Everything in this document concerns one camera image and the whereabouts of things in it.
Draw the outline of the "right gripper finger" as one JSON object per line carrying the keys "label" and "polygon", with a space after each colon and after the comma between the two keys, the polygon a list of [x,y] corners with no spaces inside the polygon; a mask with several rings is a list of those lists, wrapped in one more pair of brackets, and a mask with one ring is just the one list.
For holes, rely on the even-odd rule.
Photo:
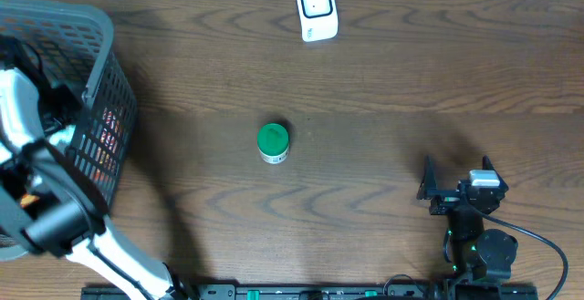
{"label": "right gripper finger", "polygon": [[496,177],[499,180],[498,188],[501,189],[502,192],[507,192],[509,190],[507,183],[504,181],[503,177],[496,171],[492,161],[489,159],[488,156],[485,155],[482,158],[482,165],[484,170],[493,171],[496,174]]}
{"label": "right gripper finger", "polygon": [[416,194],[417,200],[431,200],[438,195],[438,186],[434,173],[433,163],[429,156],[424,158],[423,176]]}

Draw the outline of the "green lid jar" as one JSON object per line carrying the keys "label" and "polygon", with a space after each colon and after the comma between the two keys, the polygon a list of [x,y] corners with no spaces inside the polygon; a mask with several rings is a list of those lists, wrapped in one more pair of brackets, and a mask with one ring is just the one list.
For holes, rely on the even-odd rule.
{"label": "green lid jar", "polygon": [[257,133],[257,147],[262,160],[269,164],[283,162],[289,153],[289,134],[278,123],[268,123]]}

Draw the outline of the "red orange snack bag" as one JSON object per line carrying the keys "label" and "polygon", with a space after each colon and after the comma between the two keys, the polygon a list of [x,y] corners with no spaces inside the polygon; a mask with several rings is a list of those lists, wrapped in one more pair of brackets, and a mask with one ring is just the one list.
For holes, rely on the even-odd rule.
{"label": "red orange snack bag", "polygon": [[119,165],[118,147],[120,146],[121,123],[116,109],[106,107],[100,117],[101,120],[95,128],[96,149],[92,158],[98,167],[93,179],[97,184],[109,187],[113,183]]}

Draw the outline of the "small orange box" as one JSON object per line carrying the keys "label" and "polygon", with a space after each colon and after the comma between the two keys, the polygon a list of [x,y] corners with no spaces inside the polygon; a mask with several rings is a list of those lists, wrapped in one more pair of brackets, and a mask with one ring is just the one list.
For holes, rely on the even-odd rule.
{"label": "small orange box", "polygon": [[19,200],[19,205],[21,208],[25,208],[39,200],[39,197],[33,194],[25,194]]}

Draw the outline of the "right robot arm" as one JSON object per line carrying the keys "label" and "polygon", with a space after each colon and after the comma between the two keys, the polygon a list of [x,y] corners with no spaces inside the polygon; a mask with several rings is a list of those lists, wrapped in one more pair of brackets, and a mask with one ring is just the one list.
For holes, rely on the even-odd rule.
{"label": "right robot arm", "polygon": [[508,186],[484,156],[482,168],[469,171],[454,189],[438,186],[432,161],[424,158],[417,198],[430,202],[431,215],[447,217],[443,256],[454,275],[428,287],[428,299],[501,299],[501,284],[511,277],[518,242],[499,229],[486,229],[484,219],[505,198]]}

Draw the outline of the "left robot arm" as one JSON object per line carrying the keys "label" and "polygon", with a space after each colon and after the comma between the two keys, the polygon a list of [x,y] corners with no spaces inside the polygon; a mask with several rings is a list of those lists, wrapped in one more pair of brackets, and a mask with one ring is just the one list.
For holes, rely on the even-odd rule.
{"label": "left robot arm", "polygon": [[129,241],[90,178],[47,134],[78,120],[82,102],[47,79],[41,56],[1,38],[1,231],[31,254],[95,271],[130,299],[194,299],[193,289]]}

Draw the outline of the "grey plastic mesh basket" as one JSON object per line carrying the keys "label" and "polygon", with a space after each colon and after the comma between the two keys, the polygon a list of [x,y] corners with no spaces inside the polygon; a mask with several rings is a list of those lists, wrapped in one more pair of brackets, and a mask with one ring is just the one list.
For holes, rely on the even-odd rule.
{"label": "grey plastic mesh basket", "polygon": [[[113,24],[98,8],[47,0],[2,0],[1,38],[12,36],[33,47],[41,56],[51,85],[66,85],[82,102],[78,120],[63,130],[50,131],[50,143],[74,164],[101,192],[110,207],[120,181],[130,136],[137,117],[137,101],[113,52]],[[93,177],[98,165],[95,128],[104,108],[117,110],[121,123],[117,174],[109,187]],[[12,238],[10,257],[28,253]]]}

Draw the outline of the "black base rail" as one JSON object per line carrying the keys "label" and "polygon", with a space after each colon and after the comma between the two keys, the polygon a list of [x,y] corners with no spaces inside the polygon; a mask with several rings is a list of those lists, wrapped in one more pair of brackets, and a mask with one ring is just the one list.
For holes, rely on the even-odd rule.
{"label": "black base rail", "polygon": [[[351,300],[351,299],[444,299],[437,291],[423,291],[420,286],[399,282],[387,287],[361,286],[236,286],[199,284],[194,294],[201,300]],[[459,285],[455,299],[537,300],[533,286],[479,287]]]}

